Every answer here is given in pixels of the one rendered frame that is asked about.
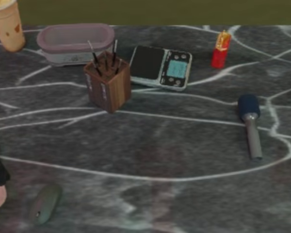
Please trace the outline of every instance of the iced coffee cup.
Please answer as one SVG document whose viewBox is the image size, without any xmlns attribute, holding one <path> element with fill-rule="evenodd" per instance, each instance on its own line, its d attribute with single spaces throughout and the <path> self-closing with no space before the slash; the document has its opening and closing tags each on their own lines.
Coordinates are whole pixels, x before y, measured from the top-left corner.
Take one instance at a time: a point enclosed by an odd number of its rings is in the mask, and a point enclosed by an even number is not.
<svg viewBox="0 0 291 233">
<path fill-rule="evenodd" d="M 0 42 L 9 52 L 17 52 L 25 45 L 16 0 L 0 0 Z"/>
</svg>

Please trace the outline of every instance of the blue brush head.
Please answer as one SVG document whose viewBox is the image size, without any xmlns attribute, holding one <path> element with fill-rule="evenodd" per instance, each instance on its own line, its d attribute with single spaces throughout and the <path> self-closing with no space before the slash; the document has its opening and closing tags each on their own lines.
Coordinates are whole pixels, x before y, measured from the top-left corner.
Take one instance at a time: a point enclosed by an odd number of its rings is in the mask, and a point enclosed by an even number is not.
<svg viewBox="0 0 291 233">
<path fill-rule="evenodd" d="M 261 112 L 257 97 L 251 94 L 240 96 L 238 99 L 238 113 L 240 118 L 248 113 L 256 113 L 260 117 Z"/>
</svg>

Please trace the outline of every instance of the gray handle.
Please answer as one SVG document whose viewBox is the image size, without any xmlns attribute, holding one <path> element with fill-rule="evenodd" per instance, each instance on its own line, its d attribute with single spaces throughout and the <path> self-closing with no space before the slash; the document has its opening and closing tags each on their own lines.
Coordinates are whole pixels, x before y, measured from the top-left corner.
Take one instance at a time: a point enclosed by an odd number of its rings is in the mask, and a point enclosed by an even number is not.
<svg viewBox="0 0 291 233">
<path fill-rule="evenodd" d="M 247 136 L 251 159 L 261 160 L 263 158 L 262 148 L 260 142 L 259 131 L 257 129 L 256 121 L 254 119 L 248 119 L 246 122 Z"/>
</svg>

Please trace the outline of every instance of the blue lcd screen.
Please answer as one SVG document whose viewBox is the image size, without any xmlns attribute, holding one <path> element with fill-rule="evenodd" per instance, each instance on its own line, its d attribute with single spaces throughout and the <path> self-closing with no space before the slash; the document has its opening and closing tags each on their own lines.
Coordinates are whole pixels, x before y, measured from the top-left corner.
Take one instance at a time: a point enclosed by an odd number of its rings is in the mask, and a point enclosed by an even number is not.
<svg viewBox="0 0 291 233">
<path fill-rule="evenodd" d="M 184 79 L 187 66 L 188 64 L 186 62 L 171 60 L 168 66 L 167 76 Z"/>
</svg>

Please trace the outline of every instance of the microphone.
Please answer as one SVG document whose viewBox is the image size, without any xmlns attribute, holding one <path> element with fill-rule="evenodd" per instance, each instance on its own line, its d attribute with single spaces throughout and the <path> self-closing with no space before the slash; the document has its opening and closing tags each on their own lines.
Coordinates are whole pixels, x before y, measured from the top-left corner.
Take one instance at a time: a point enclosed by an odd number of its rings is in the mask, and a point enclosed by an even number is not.
<svg viewBox="0 0 291 233">
<path fill-rule="evenodd" d="M 262 160 L 262 148 L 257 128 L 257 119 L 261 112 L 255 95 L 246 94 L 238 99 L 238 111 L 247 129 L 247 138 L 252 160 Z"/>
</svg>

